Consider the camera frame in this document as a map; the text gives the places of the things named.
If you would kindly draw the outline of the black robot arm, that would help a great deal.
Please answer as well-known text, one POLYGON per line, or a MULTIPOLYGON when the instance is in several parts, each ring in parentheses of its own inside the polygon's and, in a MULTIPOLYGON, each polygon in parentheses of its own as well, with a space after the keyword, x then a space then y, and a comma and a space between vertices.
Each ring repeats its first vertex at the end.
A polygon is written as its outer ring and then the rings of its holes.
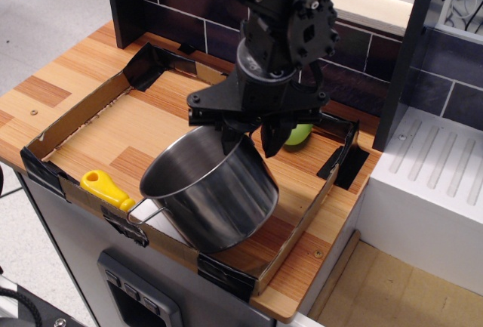
POLYGON ((212 125, 224 153, 260 131, 266 157, 278 153, 300 123, 314 122, 328 102, 323 78, 302 85, 295 75, 332 55, 339 36, 331 0, 239 0, 241 24, 235 67, 221 83, 188 96, 191 125, 212 125))

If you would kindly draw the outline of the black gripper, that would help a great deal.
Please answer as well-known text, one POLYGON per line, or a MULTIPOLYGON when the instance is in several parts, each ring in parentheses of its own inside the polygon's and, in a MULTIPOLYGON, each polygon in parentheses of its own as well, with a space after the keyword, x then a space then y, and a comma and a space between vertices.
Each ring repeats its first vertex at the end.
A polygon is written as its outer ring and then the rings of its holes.
POLYGON ((328 103, 320 86, 294 81, 293 66, 268 72, 255 60, 242 39, 236 51, 235 69, 222 82, 195 91, 187 97, 190 125, 222 126, 221 143, 227 156, 245 135, 244 130, 261 124, 266 158, 284 146, 297 122, 314 119, 328 103))

